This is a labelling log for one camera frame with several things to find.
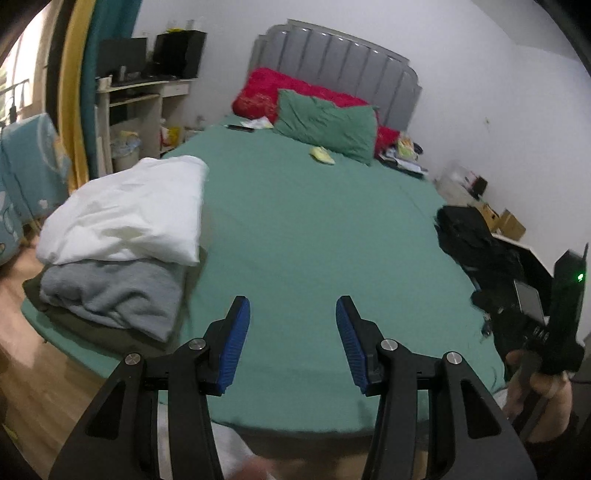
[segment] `brown folded cloth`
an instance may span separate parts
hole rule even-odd
[[[185,295],[193,289],[198,280],[206,256],[205,250],[200,248],[199,265],[187,269]],[[150,358],[174,352],[179,347],[178,332],[181,322],[178,321],[170,340],[167,343],[161,343],[137,330],[111,328],[89,322],[74,315],[70,310],[43,303],[39,298],[39,291],[41,290],[41,278],[47,268],[45,267],[35,278],[25,281],[22,287],[33,306],[39,312],[44,313],[56,326],[65,328],[98,347],[120,355],[136,352],[146,358]]]

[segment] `yellow curtain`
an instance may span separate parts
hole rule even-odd
[[[80,76],[86,36],[96,0],[77,0],[72,10],[61,56],[57,117],[61,140],[72,159],[70,191],[88,182],[88,163],[80,120]]]

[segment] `silver bolt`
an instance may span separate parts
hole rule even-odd
[[[396,340],[392,340],[390,338],[385,338],[380,342],[380,347],[384,350],[388,350],[390,352],[395,351],[398,348],[398,342]]]
[[[203,350],[205,348],[205,340],[202,338],[194,338],[189,342],[189,348],[191,350]]]
[[[457,365],[457,364],[461,364],[462,363],[462,356],[459,353],[456,352],[449,352],[445,358],[447,359],[448,362],[450,362],[453,365]]]
[[[141,359],[139,353],[130,353],[125,357],[125,363],[128,365],[137,365]]]

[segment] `headboard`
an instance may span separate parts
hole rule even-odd
[[[380,125],[406,130],[422,88],[408,59],[373,43],[296,20],[255,42],[248,72],[268,67],[378,108]]]

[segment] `green pillow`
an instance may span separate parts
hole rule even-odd
[[[371,163],[378,131],[371,105],[339,108],[328,100],[280,89],[278,106],[275,130],[280,134]]]

